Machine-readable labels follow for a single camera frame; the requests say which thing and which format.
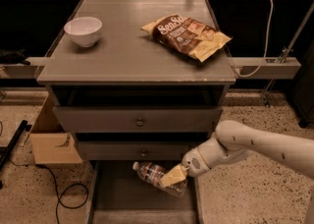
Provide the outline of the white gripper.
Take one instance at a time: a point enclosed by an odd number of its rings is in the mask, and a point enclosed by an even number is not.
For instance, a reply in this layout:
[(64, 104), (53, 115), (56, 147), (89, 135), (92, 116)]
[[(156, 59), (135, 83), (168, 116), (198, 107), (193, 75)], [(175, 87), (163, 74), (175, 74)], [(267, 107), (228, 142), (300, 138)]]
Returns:
[(189, 177), (199, 177), (210, 170), (205, 163), (198, 148), (193, 148), (187, 152), (182, 160), (182, 164), (178, 164), (167, 172), (161, 179), (160, 184), (163, 188), (167, 188), (176, 183), (182, 182)]

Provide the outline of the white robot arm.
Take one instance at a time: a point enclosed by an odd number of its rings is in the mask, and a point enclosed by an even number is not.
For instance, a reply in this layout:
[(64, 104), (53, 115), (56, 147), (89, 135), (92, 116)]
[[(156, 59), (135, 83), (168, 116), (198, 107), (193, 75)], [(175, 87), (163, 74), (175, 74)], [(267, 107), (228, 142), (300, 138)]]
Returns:
[(181, 165), (200, 224), (313, 224), (314, 140), (224, 120)]

